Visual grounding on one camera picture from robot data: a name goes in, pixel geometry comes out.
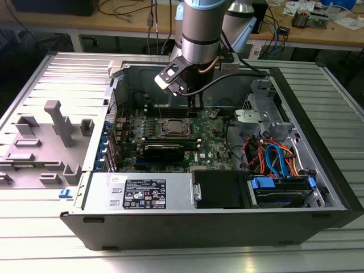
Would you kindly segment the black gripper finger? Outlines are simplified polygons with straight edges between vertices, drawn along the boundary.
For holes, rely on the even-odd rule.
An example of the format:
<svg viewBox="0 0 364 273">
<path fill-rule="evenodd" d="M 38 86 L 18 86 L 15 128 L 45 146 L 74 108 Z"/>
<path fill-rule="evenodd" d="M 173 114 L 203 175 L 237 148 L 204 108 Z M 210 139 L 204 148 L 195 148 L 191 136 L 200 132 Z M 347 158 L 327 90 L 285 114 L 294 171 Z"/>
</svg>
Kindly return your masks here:
<svg viewBox="0 0 364 273">
<path fill-rule="evenodd" d="M 199 95 L 190 96 L 189 114 L 197 114 L 201 110 L 201 100 Z"/>
</svg>

